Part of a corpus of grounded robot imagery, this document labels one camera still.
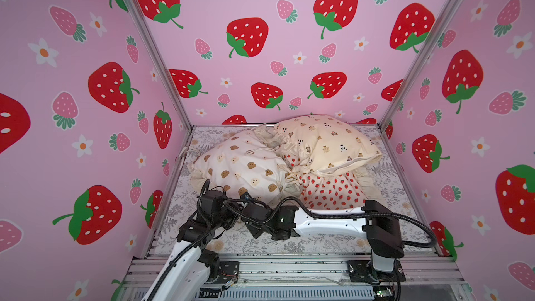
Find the white pillow brown bear print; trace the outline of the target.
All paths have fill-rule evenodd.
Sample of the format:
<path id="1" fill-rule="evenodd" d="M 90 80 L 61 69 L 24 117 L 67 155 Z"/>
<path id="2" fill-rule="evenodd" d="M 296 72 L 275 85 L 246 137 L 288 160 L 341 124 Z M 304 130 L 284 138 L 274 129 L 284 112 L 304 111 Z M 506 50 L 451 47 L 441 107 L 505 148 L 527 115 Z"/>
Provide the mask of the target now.
<path id="1" fill-rule="evenodd" d="M 290 169 L 274 149 L 252 130 L 241 131 L 198 157 L 190 170 L 192 187 L 200 192 L 206 181 L 231 199 L 248 193 L 270 206 L 300 191 Z"/>

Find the strawberry print ruffled pillow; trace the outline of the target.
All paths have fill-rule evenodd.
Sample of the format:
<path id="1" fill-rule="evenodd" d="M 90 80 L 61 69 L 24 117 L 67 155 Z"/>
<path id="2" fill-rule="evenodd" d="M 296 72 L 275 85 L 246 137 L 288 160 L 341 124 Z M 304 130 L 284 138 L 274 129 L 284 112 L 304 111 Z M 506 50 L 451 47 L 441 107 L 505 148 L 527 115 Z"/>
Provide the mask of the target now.
<path id="1" fill-rule="evenodd" d="M 290 152 L 278 156 L 288 167 L 284 195 L 299 199 L 308 209 L 343 210 L 361 207 L 369 199 L 382 199 L 365 169 L 381 159 L 378 150 L 320 149 L 301 156 Z"/>

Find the cream bear print pillow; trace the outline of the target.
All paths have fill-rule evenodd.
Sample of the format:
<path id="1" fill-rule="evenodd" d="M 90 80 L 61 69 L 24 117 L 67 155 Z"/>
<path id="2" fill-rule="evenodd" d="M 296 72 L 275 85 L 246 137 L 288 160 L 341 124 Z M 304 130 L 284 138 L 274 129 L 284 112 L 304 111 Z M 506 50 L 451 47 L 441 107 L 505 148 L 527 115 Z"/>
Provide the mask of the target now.
<path id="1" fill-rule="evenodd" d="M 325 114 L 299 116 L 253 133 L 285 160 L 295 174 L 338 176 L 383 156 L 366 135 Z"/>

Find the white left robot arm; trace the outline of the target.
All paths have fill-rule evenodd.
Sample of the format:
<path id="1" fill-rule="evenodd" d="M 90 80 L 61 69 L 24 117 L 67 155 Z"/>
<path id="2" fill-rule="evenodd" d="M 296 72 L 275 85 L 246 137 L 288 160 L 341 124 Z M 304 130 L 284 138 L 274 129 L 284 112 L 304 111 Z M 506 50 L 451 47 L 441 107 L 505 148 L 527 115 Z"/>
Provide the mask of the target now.
<path id="1" fill-rule="evenodd" d="M 145 300 L 192 300 L 210 278 L 210 264 L 200 261 L 218 228 L 234 215 L 224 210 L 227 196 L 218 190 L 200 195 L 193 218 L 180 228 L 171 255 L 144 296 Z"/>

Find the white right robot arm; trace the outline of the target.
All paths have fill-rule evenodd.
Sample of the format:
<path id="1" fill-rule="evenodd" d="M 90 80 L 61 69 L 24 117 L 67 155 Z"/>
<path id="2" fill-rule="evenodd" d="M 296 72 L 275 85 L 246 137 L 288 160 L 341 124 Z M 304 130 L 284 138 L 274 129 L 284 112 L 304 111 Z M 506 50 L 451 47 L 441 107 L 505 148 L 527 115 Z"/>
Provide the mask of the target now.
<path id="1" fill-rule="evenodd" d="M 361 208 L 338 212 L 308 210 L 296 205 L 266 208 L 260 203 L 249 202 L 245 204 L 240 218 L 255 238 L 266 233 L 274 241 L 314 235 L 365 239 L 371 247 L 373 274 L 397 273 L 396 262 L 405 256 L 398 219 L 374 200 L 366 202 Z"/>

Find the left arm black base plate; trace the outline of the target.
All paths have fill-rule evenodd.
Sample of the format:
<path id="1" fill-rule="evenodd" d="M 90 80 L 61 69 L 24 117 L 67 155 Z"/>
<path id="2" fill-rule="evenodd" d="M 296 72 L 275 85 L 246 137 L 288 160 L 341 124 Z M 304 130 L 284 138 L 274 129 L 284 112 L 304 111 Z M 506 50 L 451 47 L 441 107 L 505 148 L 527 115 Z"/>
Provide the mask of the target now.
<path id="1" fill-rule="evenodd" d="M 238 282 L 240 262 L 221 261 L 217 269 L 210 271 L 208 281 L 202 288 L 229 288 Z"/>

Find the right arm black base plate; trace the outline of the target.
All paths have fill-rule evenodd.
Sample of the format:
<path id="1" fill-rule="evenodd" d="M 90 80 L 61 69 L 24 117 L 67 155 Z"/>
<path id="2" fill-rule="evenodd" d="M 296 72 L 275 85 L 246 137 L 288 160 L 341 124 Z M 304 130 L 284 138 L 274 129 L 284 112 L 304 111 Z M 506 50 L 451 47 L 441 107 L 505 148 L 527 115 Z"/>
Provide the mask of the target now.
<path id="1" fill-rule="evenodd" d="M 371 260 L 354 260 L 348 261 L 348 275 L 352 282 L 365 283 L 372 286 L 379 286 L 386 282 L 405 282 L 406 277 L 401 262 L 398 259 L 394 260 L 394 270 L 389 273 L 384 273 L 376 270 L 371 263 Z"/>

